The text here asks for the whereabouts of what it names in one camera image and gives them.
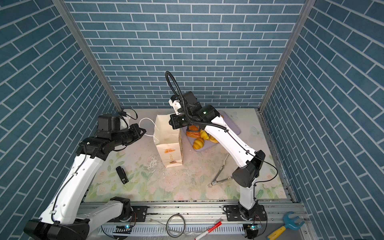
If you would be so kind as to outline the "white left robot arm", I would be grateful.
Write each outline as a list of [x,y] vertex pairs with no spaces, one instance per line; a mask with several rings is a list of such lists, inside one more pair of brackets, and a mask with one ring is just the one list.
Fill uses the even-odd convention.
[[129,125],[123,113],[100,115],[95,136],[79,143],[74,163],[58,192],[37,220],[26,223],[24,233],[35,240],[85,240],[112,219],[130,222],[134,213],[126,198],[113,197],[84,215],[78,215],[78,210],[110,152],[137,142],[145,133],[138,124]]

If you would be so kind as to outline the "striped croissant fake bread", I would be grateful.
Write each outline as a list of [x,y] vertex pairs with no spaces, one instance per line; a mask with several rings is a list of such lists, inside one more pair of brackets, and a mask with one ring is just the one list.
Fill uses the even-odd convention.
[[209,141],[210,140],[210,137],[209,135],[204,131],[204,130],[200,130],[200,137],[205,140],[205,141]]

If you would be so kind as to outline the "printed paper bag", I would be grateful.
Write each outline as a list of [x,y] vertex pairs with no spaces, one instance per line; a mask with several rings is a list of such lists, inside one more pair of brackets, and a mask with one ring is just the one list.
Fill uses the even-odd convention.
[[153,140],[166,168],[183,165],[182,136],[169,124],[170,115],[157,115]]

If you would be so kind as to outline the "yellow oval bread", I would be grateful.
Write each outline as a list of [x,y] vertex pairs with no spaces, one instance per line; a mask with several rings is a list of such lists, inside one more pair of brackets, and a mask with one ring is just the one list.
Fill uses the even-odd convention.
[[217,141],[212,135],[209,135],[209,138],[210,138],[210,141],[211,141],[212,143],[215,143],[215,144],[218,143],[218,141]]

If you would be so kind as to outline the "metal kitchen tongs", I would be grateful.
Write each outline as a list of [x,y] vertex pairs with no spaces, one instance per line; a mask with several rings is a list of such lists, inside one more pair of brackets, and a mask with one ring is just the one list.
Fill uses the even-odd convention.
[[218,180],[218,177],[220,176],[220,174],[222,173],[222,171],[223,171],[224,168],[225,168],[226,160],[228,159],[229,156],[230,156],[230,154],[227,154],[226,157],[224,158],[224,160],[223,160],[223,164],[222,164],[222,166],[220,167],[218,173],[216,174],[216,176],[214,177],[214,179],[211,181],[211,183],[208,184],[208,187],[209,187],[209,188],[211,188],[211,187],[213,187],[213,186],[216,186],[216,185],[219,185],[219,184],[222,184],[222,183],[225,183],[225,182],[228,182],[228,181],[231,181],[231,180],[233,179],[232,176],[229,176],[229,177],[227,177],[227,178]]

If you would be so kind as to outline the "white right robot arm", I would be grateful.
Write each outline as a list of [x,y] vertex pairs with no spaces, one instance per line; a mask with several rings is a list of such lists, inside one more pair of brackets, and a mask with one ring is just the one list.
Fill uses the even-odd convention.
[[178,100],[170,100],[169,104],[175,111],[169,121],[173,129],[189,125],[199,126],[214,137],[233,157],[238,165],[238,168],[232,173],[232,177],[240,186],[240,214],[246,221],[254,218],[258,209],[255,187],[266,156],[265,153],[261,150],[254,150],[242,141],[213,106],[194,106],[192,114],[188,115],[191,106],[183,107]]

